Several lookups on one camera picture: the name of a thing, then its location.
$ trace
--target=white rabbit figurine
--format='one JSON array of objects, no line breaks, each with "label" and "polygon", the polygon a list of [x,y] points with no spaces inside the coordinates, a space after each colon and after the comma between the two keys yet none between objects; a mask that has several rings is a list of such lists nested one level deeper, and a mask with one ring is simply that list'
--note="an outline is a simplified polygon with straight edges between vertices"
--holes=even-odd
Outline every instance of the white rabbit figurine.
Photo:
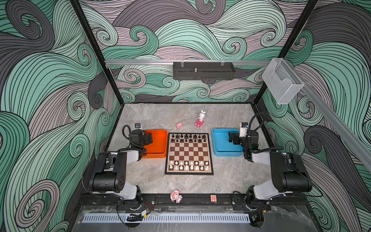
[{"label": "white rabbit figurine", "polygon": [[202,122],[204,120],[205,113],[206,112],[204,112],[203,110],[201,110],[200,116],[198,117],[198,119],[200,120],[200,122]]}]

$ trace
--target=black metal frame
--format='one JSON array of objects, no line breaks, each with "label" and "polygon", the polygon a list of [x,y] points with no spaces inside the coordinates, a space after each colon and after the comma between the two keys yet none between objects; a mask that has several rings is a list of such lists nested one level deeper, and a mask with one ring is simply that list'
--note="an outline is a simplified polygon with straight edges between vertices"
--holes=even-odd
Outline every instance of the black metal frame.
[{"label": "black metal frame", "polygon": [[202,175],[202,176],[212,176],[214,175],[214,169],[213,169],[213,161],[212,161],[212,158],[211,158],[211,151],[210,151],[210,137],[209,137],[209,133],[168,133],[168,137],[167,137],[167,141],[168,141],[168,145],[170,144],[170,134],[206,134],[207,135],[207,142],[209,144],[209,157],[210,157],[210,167],[211,167],[211,173],[202,173],[202,172],[199,172],[199,173],[183,173],[183,172],[168,172],[167,171],[167,159],[168,159],[168,156],[169,156],[169,146],[168,146],[168,149],[166,151],[166,163],[165,163],[165,175]]},{"label": "black metal frame", "polygon": [[[305,5],[305,8],[303,9],[302,14],[298,18],[298,21],[296,22],[294,29],[290,33],[289,38],[287,39],[280,54],[278,55],[278,58],[285,58],[287,56],[287,54],[290,51],[290,48],[295,43],[296,38],[299,36],[300,32],[302,31],[306,21],[308,20],[317,2],[318,0],[309,0],[308,3]],[[254,99],[254,102],[253,102],[254,105],[257,105],[259,103],[266,89],[267,89],[267,85],[263,83],[257,96]]]}]

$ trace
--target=gray marble surface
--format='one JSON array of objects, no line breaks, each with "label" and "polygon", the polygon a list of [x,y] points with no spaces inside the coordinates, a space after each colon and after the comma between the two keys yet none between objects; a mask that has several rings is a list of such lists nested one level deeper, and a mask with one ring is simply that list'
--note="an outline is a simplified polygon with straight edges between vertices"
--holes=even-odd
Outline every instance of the gray marble surface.
[{"label": "gray marble surface", "polygon": [[[206,111],[205,123],[197,128],[194,123],[201,110]],[[122,135],[122,127],[141,123],[144,130],[165,129],[168,132],[209,133],[214,128],[240,128],[241,122],[249,122],[254,112],[250,104],[125,104],[113,138],[110,151],[126,147],[128,141]],[[176,124],[182,122],[180,129]],[[255,119],[252,128],[258,126]],[[259,148],[268,144],[261,131]],[[126,178],[138,185],[142,193],[232,193],[246,192],[249,186],[261,184],[271,178],[270,167],[251,163],[240,157],[216,157],[212,154],[214,175],[165,175],[165,160],[142,159],[128,164]]]}]

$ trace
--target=gray wave pattern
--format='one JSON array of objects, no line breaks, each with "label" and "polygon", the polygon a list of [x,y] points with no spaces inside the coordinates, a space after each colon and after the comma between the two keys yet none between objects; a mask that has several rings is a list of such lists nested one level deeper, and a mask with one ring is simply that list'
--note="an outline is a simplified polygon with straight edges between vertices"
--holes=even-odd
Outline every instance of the gray wave pattern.
[{"label": "gray wave pattern", "polygon": [[371,193],[359,175],[340,138],[330,129],[315,125],[304,133],[304,144],[314,154],[324,147],[330,169],[347,191],[366,209],[371,211]]},{"label": "gray wave pattern", "polygon": [[198,11],[187,0],[137,0],[121,12],[112,25],[126,28],[142,25],[155,32],[162,25],[178,19],[212,24],[223,14],[226,1],[216,0],[211,13],[208,11],[210,2],[205,5],[204,0],[196,0],[196,6]]},{"label": "gray wave pattern", "polygon": [[339,42],[351,45],[362,53],[371,67],[370,25],[371,14],[364,8],[348,3],[334,3],[314,10],[304,29],[313,34],[314,44]]},{"label": "gray wave pattern", "polygon": [[[121,69],[113,69],[112,75],[117,76]],[[88,100],[91,107],[99,109],[103,104],[103,97],[98,93],[106,87],[108,80],[104,72],[102,71],[91,80],[88,89]]]},{"label": "gray wave pattern", "polygon": [[[9,0],[5,7],[11,24],[26,38],[0,32],[0,98],[5,82],[15,65],[33,53],[49,51],[55,42],[54,31],[48,19],[32,2]],[[42,33],[34,21],[29,20],[28,26],[22,22],[25,15],[31,15],[39,21]]]}]

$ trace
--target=blue tray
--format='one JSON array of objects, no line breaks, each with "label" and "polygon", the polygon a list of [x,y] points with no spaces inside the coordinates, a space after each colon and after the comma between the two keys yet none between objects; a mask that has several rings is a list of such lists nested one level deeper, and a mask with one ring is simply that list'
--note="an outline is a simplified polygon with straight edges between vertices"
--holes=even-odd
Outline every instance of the blue tray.
[{"label": "blue tray", "polygon": [[213,129],[213,149],[215,156],[241,156],[243,154],[240,145],[229,142],[228,132],[239,133],[234,128],[215,128]]}]

